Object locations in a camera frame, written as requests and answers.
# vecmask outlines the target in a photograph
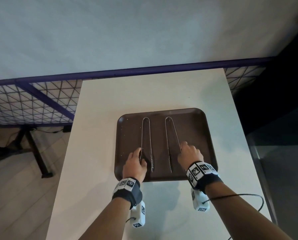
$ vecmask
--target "hand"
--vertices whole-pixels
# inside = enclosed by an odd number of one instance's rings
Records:
[[[196,161],[203,161],[203,155],[199,149],[193,145],[188,145],[186,141],[180,143],[181,153],[178,155],[178,162],[184,170],[188,170],[190,165]]]
[[[128,156],[126,164],[123,166],[122,177],[136,178],[140,183],[144,180],[147,173],[147,162],[142,159],[141,164],[139,162],[139,153],[141,148],[137,148],[134,152],[131,152]]]

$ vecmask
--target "metal tongs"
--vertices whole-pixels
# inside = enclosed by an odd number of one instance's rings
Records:
[[[154,163],[153,163],[153,153],[152,153],[152,145],[151,145],[151,128],[150,128],[150,120],[148,117],[144,117],[142,120],[142,132],[141,132],[141,154],[140,154],[140,161],[143,159],[143,122],[147,119],[149,122],[149,140],[150,140],[150,160],[151,160],[151,172],[154,170]]]
[[[170,170],[171,170],[171,173],[172,173],[171,153],[170,153],[169,143],[168,143],[167,119],[169,119],[169,120],[172,121],[172,124],[173,124],[173,128],[174,129],[175,129],[175,124],[174,124],[173,119],[171,117],[166,117],[166,119],[165,119],[165,126],[166,126],[166,137],[167,137],[167,148],[168,148],[168,154],[169,154],[169,165],[170,165]],[[180,152],[181,152],[180,142],[179,142],[179,138],[178,138],[178,134],[177,134],[177,130],[176,129],[175,129],[175,135],[177,136],[177,141],[178,141],[178,145],[179,145]]]

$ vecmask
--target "wristband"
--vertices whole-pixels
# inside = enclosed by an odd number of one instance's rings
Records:
[[[194,190],[200,190],[205,194],[205,187],[214,182],[222,182],[218,172],[208,163],[196,161],[190,165],[187,171],[189,183]]]
[[[120,180],[112,193],[112,199],[120,197],[131,203],[130,209],[142,201],[140,182],[134,177]]]

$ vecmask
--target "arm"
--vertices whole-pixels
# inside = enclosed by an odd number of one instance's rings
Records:
[[[144,180],[147,172],[147,163],[145,160],[142,160],[140,164],[140,150],[141,148],[137,148],[133,153],[129,154],[126,164],[123,166],[123,178],[134,177],[139,182]],[[130,202],[123,198],[117,197],[112,199],[79,240],[122,239],[130,206]]]
[[[178,156],[178,162],[184,170],[187,170],[196,161],[203,161],[202,154],[194,146],[189,146],[185,141],[180,146],[182,153]],[[207,185],[205,192],[209,199],[235,194],[235,192],[222,182],[214,182]],[[234,240],[291,239],[278,226],[260,214],[240,196],[213,200],[212,204]]]

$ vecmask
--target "floor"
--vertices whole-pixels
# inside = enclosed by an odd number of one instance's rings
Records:
[[[45,240],[70,133],[46,133],[62,127],[39,128],[33,138],[52,178],[41,179],[32,153],[0,161],[0,240]],[[0,146],[19,129],[0,129]],[[26,139],[24,148],[28,147]]]

